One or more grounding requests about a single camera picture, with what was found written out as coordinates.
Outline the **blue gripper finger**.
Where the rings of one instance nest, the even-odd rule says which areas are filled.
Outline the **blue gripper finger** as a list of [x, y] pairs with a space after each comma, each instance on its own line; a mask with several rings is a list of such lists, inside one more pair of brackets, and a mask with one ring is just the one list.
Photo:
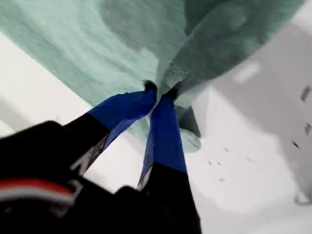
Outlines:
[[156, 100], [157, 86], [145, 81], [143, 91], [111, 96], [64, 125], [75, 145], [70, 169], [84, 174], [121, 133], [147, 116]]
[[174, 107], [177, 96], [176, 89], [168, 91], [151, 114], [140, 188], [149, 231], [200, 234]]

